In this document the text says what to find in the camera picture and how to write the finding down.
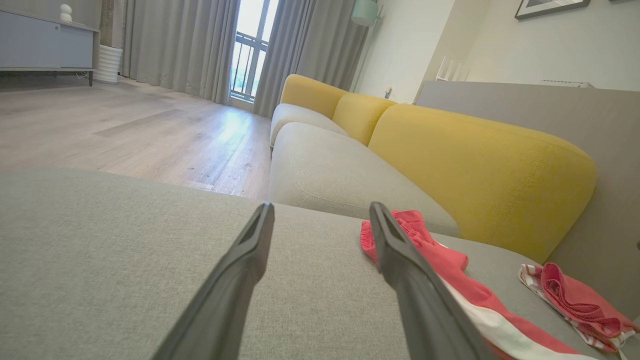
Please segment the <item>white stripe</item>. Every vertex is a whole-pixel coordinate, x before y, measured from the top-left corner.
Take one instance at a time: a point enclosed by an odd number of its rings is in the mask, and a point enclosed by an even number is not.
[[[446,247],[446,246],[442,245],[442,244],[441,244],[438,240],[436,240],[436,239],[433,239],[433,241],[435,241],[435,242],[439,243],[439,244],[440,244],[440,246],[442,246],[442,247]]]
[[[595,360],[580,354],[563,354],[546,348],[522,334],[498,312],[471,304],[453,286],[442,279],[451,295],[469,316],[480,333],[500,350],[518,360]]]

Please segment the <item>wooden floor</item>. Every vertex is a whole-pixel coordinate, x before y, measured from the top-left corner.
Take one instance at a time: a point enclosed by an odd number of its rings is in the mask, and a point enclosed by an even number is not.
[[[120,79],[0,79],[0,171],[83,168],[266,198],[269,119]]]

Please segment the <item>lampshade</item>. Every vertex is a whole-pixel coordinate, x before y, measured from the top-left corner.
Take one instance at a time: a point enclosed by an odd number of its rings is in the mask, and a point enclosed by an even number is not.
[[[374,26],[378,18],[378,4],[373,0],[356,0],[351,21],[362,26]]]

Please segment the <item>white cabinet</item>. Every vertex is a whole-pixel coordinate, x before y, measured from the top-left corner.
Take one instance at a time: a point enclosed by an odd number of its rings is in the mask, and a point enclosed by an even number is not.
[[[92,67],[93,32],[62,25],[60,67]]]
[[[0,67],[60,67],[60,27],[0,12]]]
[[[99,42],[96,29],[0,10],[1,71],[92,71]]]

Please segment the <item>gray curtain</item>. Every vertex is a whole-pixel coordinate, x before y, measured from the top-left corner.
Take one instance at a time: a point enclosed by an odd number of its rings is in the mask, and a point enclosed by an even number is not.
[[[254,113],[272,116],[290,74],[349,90],[367,35],[351,22],[354,2],[280,0]]]
[[[280,102],[284,81],[300,62],[302,45],[316,0],[280,0],[253,102],[253,112],[271,116]]]
[[[228,103],[240,0],[128,0],[122,75]]]
[[[351,21],[354,2],[316,3],[297,74],[349,90],[368,29]]]

